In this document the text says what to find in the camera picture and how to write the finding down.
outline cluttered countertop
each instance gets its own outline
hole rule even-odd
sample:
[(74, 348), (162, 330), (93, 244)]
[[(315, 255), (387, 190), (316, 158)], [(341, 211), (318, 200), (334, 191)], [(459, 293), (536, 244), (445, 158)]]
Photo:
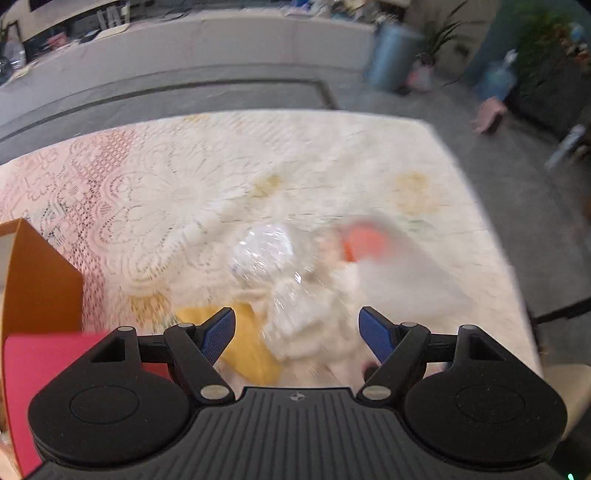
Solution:
[[(15, 159), (0, 167), (0, 192), (1, 222), (25, 216), (83, 273), (85, 330), (162, 332), (234, 307), (234, 348), (218, 367), (238, 391), (363, 383), (362, 365), (373, 356), (356, 334), (355, 312), (383, 285), (357, 271), (354, 258), (335, 258), (341, 243), (331, 234), (366, 215), (405, 245), (415, 242), (461, 297), (452, 309), (431, 310), (416, 297), (422, 324), (436, 333), (479, 325), (540, 371), (511, 267), (455, 159), (422, 122), (312, 111), (161, 119)], [(282, 232), (295, 260), (260, 281), (249, 276), (241, 247), (269, 229)], [(348, 247), (355, 235), (367, 237), (365, 227), (352, 232)], [(395, 280), (382, 300), (388, 290), (403, 297), (408, 285)], [(281, 324), (272, 320), (285, 316), (278, 299), (315, 312), (294, 335), (280, 335), (287, 340), (279, 347), (268, 340), (270, 325)], [(408, 315), (396, 308), (389, 315)]]

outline lace tablecloth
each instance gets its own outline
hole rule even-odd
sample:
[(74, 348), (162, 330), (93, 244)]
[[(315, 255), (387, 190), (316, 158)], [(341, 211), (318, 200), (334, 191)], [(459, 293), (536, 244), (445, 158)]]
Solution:
[(513, 273), (456, 160), (425, 123), (322, 111), (220, 112), (114, 128), (0, 167), (0, 220), (26, 217), (85, 277), (86, 330), (161, 332), (181, 306), (229, 303), (247, 226), (313, 229), (376, 209), (474, 300), (475, 323), (539, 371)]

